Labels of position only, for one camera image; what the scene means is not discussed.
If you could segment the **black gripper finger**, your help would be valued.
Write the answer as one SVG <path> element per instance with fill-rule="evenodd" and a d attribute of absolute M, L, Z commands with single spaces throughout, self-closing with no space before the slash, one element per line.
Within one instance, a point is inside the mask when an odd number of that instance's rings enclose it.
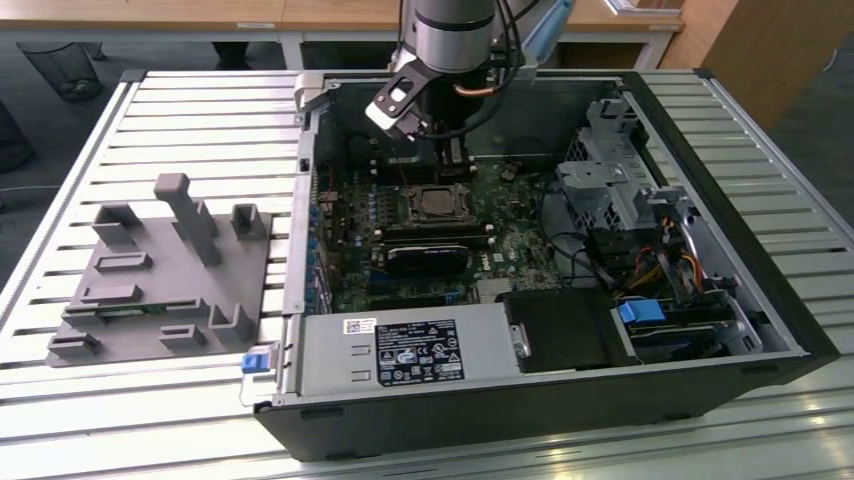
<path fill-rule="evenodd" d="M 468 173 L 469 159 L 463 138 L 436 142 L 439 171 L 441 173 Z"/>

